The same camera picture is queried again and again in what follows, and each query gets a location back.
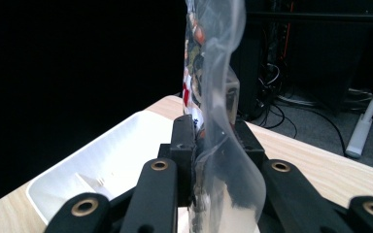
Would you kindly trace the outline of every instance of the plastic bag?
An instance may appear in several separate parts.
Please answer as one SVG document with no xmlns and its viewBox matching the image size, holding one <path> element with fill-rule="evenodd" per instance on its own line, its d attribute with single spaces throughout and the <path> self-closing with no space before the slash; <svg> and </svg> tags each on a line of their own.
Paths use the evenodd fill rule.
<svg viewBox="0 0 373 233">
<path fill-rule="evenodd" d="M 233 132 L 239 82 L 229 67 L 244 32 L 245 2 L 186 4 L 184 113 L 192 115 L 197 133 L 189 231 L 254 232 L 265 183 Z"/>
</svg>

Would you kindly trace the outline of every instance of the dark wall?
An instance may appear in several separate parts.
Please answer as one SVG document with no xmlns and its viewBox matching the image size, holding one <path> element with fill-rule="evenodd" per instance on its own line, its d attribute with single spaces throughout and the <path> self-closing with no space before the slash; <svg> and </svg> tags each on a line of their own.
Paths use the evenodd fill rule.
<svg viewBox="0 0 373 233">
<path fill-rule="evenodd" d="M 181 91 L 184 1 L 0 1 L 0 197 Z"/>
<path fill-rule="evenodd" d="M 296 13 L 373 14 L 373 0 L 301 0 Z M 373 89 L 373 24 L 292 23 L 288 40 L 288 79 L 334 114 L 349 87 Z"/>
</svg>

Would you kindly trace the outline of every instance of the wooden table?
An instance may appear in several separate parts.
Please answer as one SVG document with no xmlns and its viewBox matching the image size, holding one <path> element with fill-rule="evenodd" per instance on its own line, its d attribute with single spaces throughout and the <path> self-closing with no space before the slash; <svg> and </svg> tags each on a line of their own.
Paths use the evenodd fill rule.
<svg viewBox="0 0 373 233">
<path fill-rule="evenodd" d="M 166 96 L 146 111 L 175 119 L 182 99 Z M 326 199 L 348 207 L 352 197 L 373 196 L 373 168 L 248 123 L 267 156 L 295 165 Z M 0 232 L 43 232 L 46 225 L 26 197 L 25 183 L 0 199 Z"/>
</svg>

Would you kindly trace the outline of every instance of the gray floor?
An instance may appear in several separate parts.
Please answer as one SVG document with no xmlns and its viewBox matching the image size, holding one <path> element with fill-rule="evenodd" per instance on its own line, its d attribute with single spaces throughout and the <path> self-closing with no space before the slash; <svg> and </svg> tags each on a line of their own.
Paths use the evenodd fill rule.
<svg viewBox="0 0 373 233">
<path fill-rule="evenodd" d="M 299 98 L 299 96 L 291 96 L 291 99 L 294 98 Z M 274 103 L 283 111 L 286 118 L 282 124 L 273 127 L 270 130 L 291 138 L 295 136 L 294 138 L 296 140 L 331 151 L 340 156 L 345 155 L 341 140 L 344 142 L 344 146 L 346 147 L 356 127 L 359 113 L 342 111 L 338 115 L 335 115 L 329 111 L 317 109 L 315 107 L 301 107 L 299 104 L 289 104 L 288 101 L 284 102 L 280 98 L 277 98 Z M 369 101 L 360 104 L 366 106 L 367 103 L 369 103 Z M 273 106 L 270 110 L 266 123 L 263 122 L 265 115 L 253 120 L 252 123 L 263 127 L 274 126 L 279 123 L 282 119 L 280 111 Z M 342 139 L 340 139 L 334 125 L 325 119 L 325 117 L 339 129 Z M 351 159 L 373 167 L 373 123 L 361 157 L 358 159 Z"/>
</svg>

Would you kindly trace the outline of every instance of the metal stand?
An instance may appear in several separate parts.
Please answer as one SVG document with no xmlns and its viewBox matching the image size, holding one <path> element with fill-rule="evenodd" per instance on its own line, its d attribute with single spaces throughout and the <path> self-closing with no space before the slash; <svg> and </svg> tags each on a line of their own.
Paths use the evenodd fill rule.
<svg viewBox="0 0 373 233">
<path fill-rule="evenodd" d="M 364 148 L 369 129 L 372 124 L 373 116 L 373 97 L 369 103 L 365 114 L 359 117 L 358 123 L 354 130 L 353 136 L 350 139 L 350 142 L 347 146 L 345 153 L 354 158 L 360 158 L 362 154 L 362 149 Z"/>
</svg>

